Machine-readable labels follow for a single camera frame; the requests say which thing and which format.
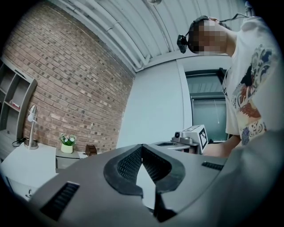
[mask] wall shelf unit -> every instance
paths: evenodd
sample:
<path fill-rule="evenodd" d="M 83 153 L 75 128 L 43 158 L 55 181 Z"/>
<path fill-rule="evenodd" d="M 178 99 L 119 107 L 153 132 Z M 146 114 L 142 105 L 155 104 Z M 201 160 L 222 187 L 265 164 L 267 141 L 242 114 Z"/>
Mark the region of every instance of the wall shelf unit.
<path fill-rule="evenodd" d="M 12 142 L 22 138 L 27 107 L 37 81 L 0 58 L 0 158 L 14 150 Z"/>

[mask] white t-shirt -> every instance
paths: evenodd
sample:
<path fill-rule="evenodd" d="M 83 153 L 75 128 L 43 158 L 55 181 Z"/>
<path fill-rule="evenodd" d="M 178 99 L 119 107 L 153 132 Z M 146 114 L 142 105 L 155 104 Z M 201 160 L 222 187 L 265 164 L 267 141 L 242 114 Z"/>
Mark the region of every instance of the white t-shirt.
<path fill-rule="evenodd" d="M 267 130 L 284 128 L 284 70 L 281 51 L 260 17 L 250 17 L 237 33 L 232 66 L 222 88 L 226 133 L 246 145 Z"/>

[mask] brick wall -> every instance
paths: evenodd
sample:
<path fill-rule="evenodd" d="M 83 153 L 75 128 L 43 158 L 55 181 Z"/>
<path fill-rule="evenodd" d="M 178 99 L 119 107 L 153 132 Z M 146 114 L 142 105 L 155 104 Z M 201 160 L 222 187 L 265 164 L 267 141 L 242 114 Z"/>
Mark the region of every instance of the brick wall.
<path fill-rule="evenodd" d="M 3 54 L 38 82 L 30 106 L 38 107 L 39 142 L 59 147 L 66 133 L 76 135 L 75 150 L 116 147 L 133 74 L 83 24 L 40 2 L 15 27 Z M 30 127 L 26 121 L 24 137 Z"/>

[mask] green plant pot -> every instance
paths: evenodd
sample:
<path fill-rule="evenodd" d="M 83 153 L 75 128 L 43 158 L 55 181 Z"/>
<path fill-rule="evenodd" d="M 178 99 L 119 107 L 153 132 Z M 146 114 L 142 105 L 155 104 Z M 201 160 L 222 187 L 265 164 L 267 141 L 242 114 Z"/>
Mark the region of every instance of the green plant pot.
<path fill-rule="evenodd" d="M 67 146 L 67 145 L 62 144 L 62 145 L 61 145 L 61 151 L 62 151 L 63 153 L 69 153 L 69 154 L 71 154 L 71 153 L 73 152 L 73 146 Z"/>

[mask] ceiling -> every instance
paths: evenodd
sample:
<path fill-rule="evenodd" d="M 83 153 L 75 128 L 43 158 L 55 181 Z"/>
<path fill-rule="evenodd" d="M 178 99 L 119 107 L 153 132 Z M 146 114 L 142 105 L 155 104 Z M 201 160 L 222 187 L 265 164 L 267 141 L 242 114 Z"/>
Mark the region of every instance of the ceiling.
<path fill-rule="evenodd" d="M 220 20 L 245 13 L 242 0 L 50 0 L 91 29 L 133 71 L 173 59 L 194 56 L 180 53 L 176 44 L 193 20 L 201 15 Z M 243 18 L 227 22 L 238 31 Z"/>

